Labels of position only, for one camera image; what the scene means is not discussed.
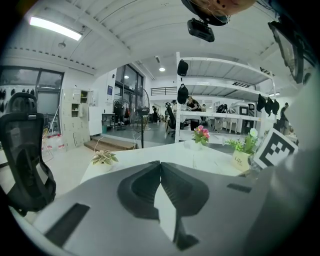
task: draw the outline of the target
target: potted plant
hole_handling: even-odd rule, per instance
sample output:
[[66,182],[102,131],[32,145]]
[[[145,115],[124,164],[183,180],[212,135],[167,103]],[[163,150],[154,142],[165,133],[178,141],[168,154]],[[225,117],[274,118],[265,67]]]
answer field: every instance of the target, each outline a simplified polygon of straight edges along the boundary
[[107,171],[110,170],[113,162],[118,162],[118,159],[116,158],[116,154],[110,152],[110,150],[96,151],[94,153],[94,157],[91,159],[91,163],[93,166],[105,164]]
[[194,129],[193,138],[195,143],[198,145],[198,149],[201,149],[201,147],[206,145],[209,141],[210,134],[208,129],[204,129],[202,125],[199,125]]
[[243,172],[250,168],[248,157],[255,153],[254,147],[256,146],[257,141],[258,132],[256,129],[251,128],[244,141],[240,141],[239,139],[229,139],[225,142],[225,144],[228,144],[234,148],[234,153],[232,156],[232,164],[234,167]]

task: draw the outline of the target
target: metal shelving unit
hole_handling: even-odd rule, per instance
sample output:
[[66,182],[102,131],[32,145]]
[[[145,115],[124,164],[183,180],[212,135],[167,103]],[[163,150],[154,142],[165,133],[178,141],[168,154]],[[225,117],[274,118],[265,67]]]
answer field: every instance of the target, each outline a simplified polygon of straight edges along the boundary
[[[206,96],[206,97],[219,97],[226,99],[241,100],[247,102],[256,103],[258,101],[258,96],[261,94],[263,97],[269,97],[268,94],[262,93],[256,90],[256,85],[270,79],[273,84],[274,96],[272,99],[276,99],[276,86],[273,80],[273,75],[264,73],[253,67],[240,64],[233,61],[228,61],[224,59],[217,58],[205,58],[205,57],[186,57],[181,58],[180,53],[176,53],[176,63],[179,64],[180,60],[184,60],[189,65],[189,70],[186,77],[199,78],[199,82],[190,83],[184,82],[184,85],[192,96]],[[200,82],[201,78],[214,78],[223,79],[234,82],[234,84],[222,84],[210,82]],[[180,85],[181,77],[177,75],[177,84]],[[265,118],[255,117],[240,114],[229,114],[229,113],[216,113],[216,112],[190,112],[181,111],[181,105],[177,104],[176,112],[176,133],[175,133],[175,143],[179,140],[190,140],[193,136],[192,131],[182,130],[180,131],[180,121],[181,116],[197,116],[197,117],[209,117],[209,118],[230,118],[239,120],[249,120],[260,122],[259,134],[264,134],[265,129]],[[237,139],[241,138],[243,135],[236,134],[213,134],[209,143],[221,144],[226,138]]]

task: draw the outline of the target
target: railing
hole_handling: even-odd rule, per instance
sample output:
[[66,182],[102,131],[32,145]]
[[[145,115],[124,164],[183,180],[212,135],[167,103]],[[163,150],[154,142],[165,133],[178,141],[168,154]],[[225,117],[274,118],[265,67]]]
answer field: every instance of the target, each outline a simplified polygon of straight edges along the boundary
[[160,88],[152,88],[151,96],[156,95],[176,95],[177,87],[160,87]]

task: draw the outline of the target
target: succulent plant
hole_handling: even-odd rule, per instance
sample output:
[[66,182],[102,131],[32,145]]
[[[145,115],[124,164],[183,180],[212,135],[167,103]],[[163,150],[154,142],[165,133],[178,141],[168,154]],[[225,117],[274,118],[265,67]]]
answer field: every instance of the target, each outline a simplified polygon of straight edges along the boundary
[[91,162],[93,165],[105,163],[107,165],[112,165],[112,162],[118,162],[118,159],[115,157],[116,154],[111,153],[110,150],[100,150],[94,153],[94,157]]

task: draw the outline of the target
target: flower pot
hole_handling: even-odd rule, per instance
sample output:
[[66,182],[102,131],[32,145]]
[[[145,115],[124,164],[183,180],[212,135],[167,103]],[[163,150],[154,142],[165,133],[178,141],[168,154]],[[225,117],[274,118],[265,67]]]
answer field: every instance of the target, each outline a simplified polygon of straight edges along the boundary
[[248,163],[248,157],[250,156],[250,154],[235,150],[232,155],[232,165],[238,170],[245,172],[250,169]]
[[204,145],[201,142],[196,143],[194,140],[191,141],[191,149],[194,151],[201,151]]

